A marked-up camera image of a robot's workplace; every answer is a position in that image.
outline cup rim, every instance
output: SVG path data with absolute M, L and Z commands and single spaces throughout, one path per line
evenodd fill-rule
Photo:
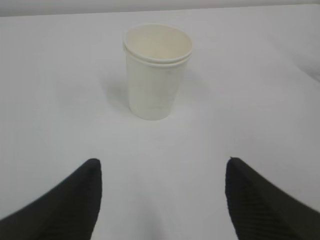
M 140 54 L 139 52 L 133 50 L 133 49 L 130 49 L 129 45 L 128 45 L 128 42 L 127 42 L 127 34 L 130 30 L 134 29 L 134 28 L 138 28 L 138 27 L 142 27 L 142 26 L 150 26 L 150 25 L 153 25 L 153 26 L 163 26 L 163 27 L 167 27 L 167 28 L 171 28 L 171 29 L 175 29 L 175 30 L 178 30 L 179 32 L 183 33 L 191 42 L 191 48 L 190 50 L 185 54 L 185 55 L 182 55 L 182 56 L 179 56 L 179 57 L 175 57 L 175 58 L 169 58 L 169 59 L 160 59 L 160 58 L 154 58 L 154 57 L 148 57 L 148 56 L 145 56 L 143 54 Z M 124 47 L 126 48 L 126 50 L 128 52 L 130 52 L 132 55 L 136 56 L 137 58 L 141 59 L 141 60 L 144 60 L 146 62 L 149 62 L 149 63 L 159 63 L 159 64 L 172 64 L 172 63 L 176 63 L 176 62 L 181 62 L 183 59 L 186 59 L 188 58 L 191 53 L 192 53 L 192 40 L 191 38 L 189 37 L 189 35 L 181 30 L 180 28 L 176 27 L 176 26 L 172 26 L 172 25 L 168 25 L 168 24 L 163 24 L 163 23 L 141 23 L 141 24 L 137 24 L 137 25 L 134 25 L 134 26 L 131 26 L 129 29 L 126 30 L 126 32 L 123 34 L 123 45 Z
M 125 46 L 124 47 L 124 51 L 126 53 L 126 55 L 129 58 L 132 58 L 133 60 L 137 61 L 138 63 L 144 64 L 144 65 L 148 65 L 150 67 L 154 67 L 154 68 L 174 68 L 177 67 L 179 65 L 184 64 L 185 62 L 187 62 L 190 58 L 191 58 L 191 54 L 189 56 L 187 56 L 186 58 L 180 60 L 180 61 L 176 61 L 176 62 L 149 62 L 149 61 L 145 61 L 143 59 L 140 59 L 139 57 L 133 55 Z

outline wall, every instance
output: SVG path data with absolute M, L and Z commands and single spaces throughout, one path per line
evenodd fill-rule
M 320 3 L 320 0 L 1 0 L 0 16 L 135 12 Z

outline white table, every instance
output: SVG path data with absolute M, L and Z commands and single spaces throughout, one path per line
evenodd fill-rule
M 186 30 L 172 114 L 126 102 L 122 33 Z M 320 211 L 320 5 L 0 18 L 0 218 L 99 158 L 94 240 L 235 240 L 226 163 L 240 157 Z

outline white paper cup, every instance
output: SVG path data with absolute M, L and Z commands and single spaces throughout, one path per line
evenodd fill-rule
M 191 39 L 173 26 L 143 24 L 126 32 L 123 45 L 131 111 L 146 120 L 167 117 L 191 57 Z

